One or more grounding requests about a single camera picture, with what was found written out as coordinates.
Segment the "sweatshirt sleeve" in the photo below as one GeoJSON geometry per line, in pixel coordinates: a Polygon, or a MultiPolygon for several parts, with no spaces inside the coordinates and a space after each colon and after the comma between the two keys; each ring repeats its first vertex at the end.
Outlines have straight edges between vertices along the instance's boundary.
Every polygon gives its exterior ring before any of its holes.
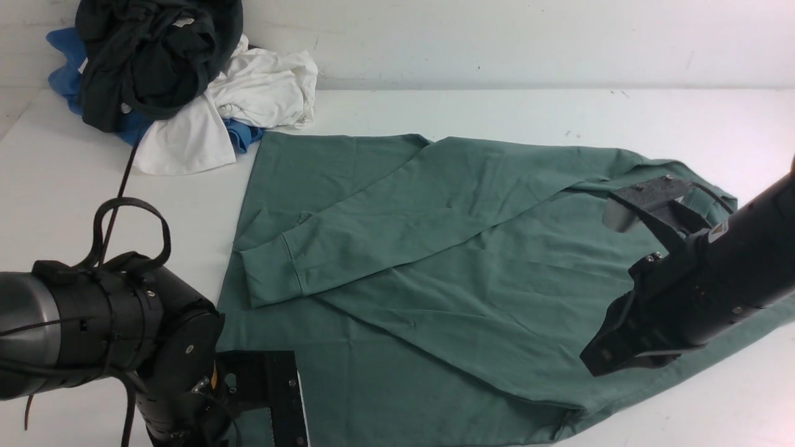
{"type": "Polygon", "coordinates": [[[240,251],[253,307],[426,258],[583,180],[642,163],[622,150],[447,138],[367,189],[240,251]]]}

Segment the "black robotic arm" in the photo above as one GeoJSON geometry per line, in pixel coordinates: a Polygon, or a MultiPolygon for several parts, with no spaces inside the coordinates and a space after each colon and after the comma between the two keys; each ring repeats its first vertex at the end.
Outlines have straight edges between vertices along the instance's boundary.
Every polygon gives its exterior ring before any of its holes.
{"type": "Polygon", "coordinates": [[[215,352],[224,316],[164,267],[170,251],[160,213],[123,197],[97,211],[91,251],[78,265],[36,261],[30,273],[0,273],[0,399],[115,377],[128,394],[122,447],[134,405],[155,447],[221,447],[234,420],[259,408],[270,409],[275,447],[308,445],[293,353],[215,352]],[[99,261],[103,217],[122,206],[161,219],[156,258],[99,261]]]}
{"type": "Polygon", "coordinates": [[[603,222],[645,224],[668,251],[630,269],[634,288],[613,301],[580,354],[594,376],[664,367],[795,292],[795,177],[787,174],[714,227],[685,207],[703,185],[660,177],[610,195],[603,222]]]}

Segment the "white wall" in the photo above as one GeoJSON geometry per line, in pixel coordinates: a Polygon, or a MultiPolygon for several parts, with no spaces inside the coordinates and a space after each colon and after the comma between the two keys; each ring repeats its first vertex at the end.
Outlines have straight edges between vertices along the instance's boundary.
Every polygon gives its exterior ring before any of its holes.
{"type": "MultiPolygon", "coordinates": [[[[42,85],[78,0],[4,0],[0,86],[42,85]]],[[[795,87],[794,0],[244,0],[325,88],[795,87]]]]}

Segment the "white table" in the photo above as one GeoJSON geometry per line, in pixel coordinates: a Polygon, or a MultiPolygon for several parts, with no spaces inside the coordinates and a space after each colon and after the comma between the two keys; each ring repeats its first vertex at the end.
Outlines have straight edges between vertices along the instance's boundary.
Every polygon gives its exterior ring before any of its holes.
{"type": "MultiPolygon", "coordinates": [[[[421,133],[545,145],[613,146],[677,158],[742,202],[784,175],[795,151],[795,91],[321,91],[313,134],[421,133]]],[[[0,142],[0,270],[79,261],[96,207],[115,195],[129,147],[42,91],[0,142]]],[[[190,177],[134,174],[127,194],[169,220],[169,268],[217,300],[254,155],[190,177]]],[[[122,210],[111,255],[155,254],[154,218],[122,210]]],[[[120,384],[103,380],[0,402],[0,444],[118,445],[120,384]]],[[[310,426],[312,415],[309,415],[310,426]]],[[[565,447],[795,445],[795,325],[564,441],[565,447]]],[[[140,418],[133,445],[148,447],[140,418]]]]}

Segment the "sleeve cuff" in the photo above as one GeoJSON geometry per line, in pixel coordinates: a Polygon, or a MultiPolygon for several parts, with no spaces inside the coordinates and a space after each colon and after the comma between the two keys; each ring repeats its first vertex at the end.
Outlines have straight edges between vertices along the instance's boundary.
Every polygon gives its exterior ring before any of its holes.
{"type": "Polygon", "coordinates": [[[251,307],[276,304],[303,296],[293,257],[283,235],[240,252],[246,271],[251,307]]]}

